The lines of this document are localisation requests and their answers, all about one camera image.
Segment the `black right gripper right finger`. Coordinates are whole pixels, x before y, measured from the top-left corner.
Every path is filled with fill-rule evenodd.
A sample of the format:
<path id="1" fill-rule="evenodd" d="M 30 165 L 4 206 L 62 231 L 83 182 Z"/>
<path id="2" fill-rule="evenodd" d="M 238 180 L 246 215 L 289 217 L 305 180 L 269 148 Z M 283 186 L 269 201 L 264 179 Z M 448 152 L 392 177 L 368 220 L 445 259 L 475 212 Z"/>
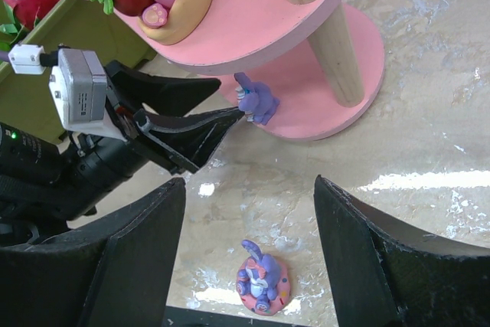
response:
<path id="1" fill-rule="evenodd" d="M 487 326 L 489 250 L 414 227 L 318 176 L 315 215 L 340 326 Z"/>

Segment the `blue purple bunny toy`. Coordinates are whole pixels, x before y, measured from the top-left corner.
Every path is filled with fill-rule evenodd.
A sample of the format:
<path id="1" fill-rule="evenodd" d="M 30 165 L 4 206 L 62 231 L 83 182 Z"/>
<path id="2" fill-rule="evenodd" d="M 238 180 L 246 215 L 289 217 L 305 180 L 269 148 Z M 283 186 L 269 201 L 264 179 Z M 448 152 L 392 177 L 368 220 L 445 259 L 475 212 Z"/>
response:
<path id="1" fill-rule="evenodd" d="M 280 101 L 263 82 L 252 81 L 244 72 L 234 74 L 239 84 L 236 88 L 238 109 L 247 120 L 265 126 L 277 111 Z"/>

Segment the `pink three-tier shelf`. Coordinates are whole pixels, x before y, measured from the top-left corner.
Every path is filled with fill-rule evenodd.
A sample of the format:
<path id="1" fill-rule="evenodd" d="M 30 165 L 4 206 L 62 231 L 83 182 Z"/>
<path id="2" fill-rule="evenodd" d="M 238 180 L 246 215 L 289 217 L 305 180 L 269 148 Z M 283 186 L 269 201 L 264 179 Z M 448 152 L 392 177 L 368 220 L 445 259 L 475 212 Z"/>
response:
<path id="1" fill-rule="evenodd" d="M 284 139 L 323 139 L 350 126 L 384 72 L 378 29 L 342 0 L 213 0 L 183 41 L 149 45 L 186 71 L 220 78 L 230 102 L 237 72 L 267 84 L 280 105 L 266 130 Z"/>

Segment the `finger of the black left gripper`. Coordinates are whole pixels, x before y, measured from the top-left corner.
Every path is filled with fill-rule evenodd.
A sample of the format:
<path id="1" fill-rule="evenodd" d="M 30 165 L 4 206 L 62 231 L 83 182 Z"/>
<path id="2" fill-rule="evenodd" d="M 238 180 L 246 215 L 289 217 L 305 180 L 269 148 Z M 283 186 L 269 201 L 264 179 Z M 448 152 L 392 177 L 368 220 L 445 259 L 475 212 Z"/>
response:
<path id="1" fill-rule="evenodd" d="M 117 109 L 131 114 L 144 105 L 163 116 L 184 116 L 214 94 L 221 81 L 214 77 L 162 77 L 143 73 L 113 60 L 105 66 L 117 99 Z"/>
<path id="2" fill-rule="evenodd" d="M 210 160 L 226 134 L 244 113 L 226 108 L 184 117 L 139 110 L 134 115 L 134 149 L 171 174 L 192 174 Z"/>

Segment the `olive green plastic basket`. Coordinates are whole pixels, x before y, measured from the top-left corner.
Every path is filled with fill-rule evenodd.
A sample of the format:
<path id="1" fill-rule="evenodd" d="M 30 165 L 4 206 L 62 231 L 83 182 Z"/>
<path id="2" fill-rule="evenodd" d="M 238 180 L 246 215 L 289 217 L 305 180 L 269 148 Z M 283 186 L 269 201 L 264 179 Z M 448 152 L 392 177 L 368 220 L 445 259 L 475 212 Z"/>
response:
<path id="1" fill-rule="evenodd" d="M 121 139 L 103 104 L 103 66 L 139 68 L 155 52 L 115 15 L 95 4 L 61 0 L 1 61 L 1 121 L 15 132 L 62 142 L 67 131 Z"/>

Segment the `purple bunny pink disc toy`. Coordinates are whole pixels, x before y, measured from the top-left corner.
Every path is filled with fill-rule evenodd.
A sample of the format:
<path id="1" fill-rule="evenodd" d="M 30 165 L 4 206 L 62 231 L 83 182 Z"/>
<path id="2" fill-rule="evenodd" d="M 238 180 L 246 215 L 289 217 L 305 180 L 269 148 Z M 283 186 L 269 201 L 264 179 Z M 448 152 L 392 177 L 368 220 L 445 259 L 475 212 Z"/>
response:
<path id="1" fill-rule="evenodd" d="M 291 298 L 291 283 L 284 262 L 263 253 L 251 240 L 243 240 L 248 258 L 237 271 L 236 290 L 244 306 L 260 316 L 273 316 Z"/>

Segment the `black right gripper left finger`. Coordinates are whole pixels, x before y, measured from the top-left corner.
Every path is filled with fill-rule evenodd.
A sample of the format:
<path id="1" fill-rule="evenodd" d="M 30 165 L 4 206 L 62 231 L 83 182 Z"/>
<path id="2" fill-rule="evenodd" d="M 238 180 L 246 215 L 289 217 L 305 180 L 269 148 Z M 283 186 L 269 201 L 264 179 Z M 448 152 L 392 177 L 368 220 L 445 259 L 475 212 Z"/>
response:
<path id="1" fill-rule="evenodd" d="M 1 250 L 3 326 L 160 326 L 185 181 L 40 244 Z"/>

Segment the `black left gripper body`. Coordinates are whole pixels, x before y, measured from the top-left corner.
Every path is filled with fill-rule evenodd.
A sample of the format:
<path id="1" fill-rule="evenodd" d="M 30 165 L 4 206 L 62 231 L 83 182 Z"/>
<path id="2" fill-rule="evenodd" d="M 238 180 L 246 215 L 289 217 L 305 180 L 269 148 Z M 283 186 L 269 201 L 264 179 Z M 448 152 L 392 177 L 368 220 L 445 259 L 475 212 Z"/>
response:
<path id="1" fill-rule="evenodd" d="M 147 162 L 176 171 L 174 117 L 123 107 L 77 129 L 65 151 L 1 125 L 1 243 L 34 244 L 95 213 L 96 204 Z"/>

